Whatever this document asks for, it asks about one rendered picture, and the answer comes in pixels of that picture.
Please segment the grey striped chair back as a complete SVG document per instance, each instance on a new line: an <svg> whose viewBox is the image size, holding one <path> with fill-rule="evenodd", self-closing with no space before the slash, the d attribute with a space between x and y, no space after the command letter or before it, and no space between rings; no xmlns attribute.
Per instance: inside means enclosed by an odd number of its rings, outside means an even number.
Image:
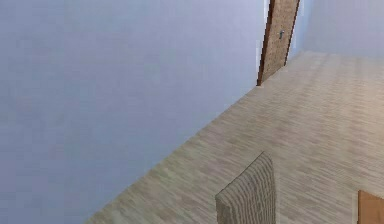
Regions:
<svg viewBox="0 0 384 224"><path fill-rule="evenodd" d="M276 224L273 161L262 152L215 195L218 224Z"/></svg>

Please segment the brown wooden room door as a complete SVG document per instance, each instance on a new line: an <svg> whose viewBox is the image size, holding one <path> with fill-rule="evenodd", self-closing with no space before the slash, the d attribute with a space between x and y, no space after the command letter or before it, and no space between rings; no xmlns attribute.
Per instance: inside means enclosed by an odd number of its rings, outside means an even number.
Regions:
<svg viewBox="0 0 384 224"><path fill-rule="evenodd" d="M258 86L286 65L299 4L300 0L270 0L257 78ZM281 30L285 33L283 38L279 39Z"/></svg>

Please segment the orange-brown wooden furniture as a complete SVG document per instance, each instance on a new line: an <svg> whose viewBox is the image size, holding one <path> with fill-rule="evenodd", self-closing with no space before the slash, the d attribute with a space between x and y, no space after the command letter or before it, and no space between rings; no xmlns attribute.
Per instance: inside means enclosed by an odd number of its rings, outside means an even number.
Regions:
<svg viewBox="0 0 384 224"><path fill-rule="evenodd" d="M357 224L384 224L384 199L359 190Z"/></svg>

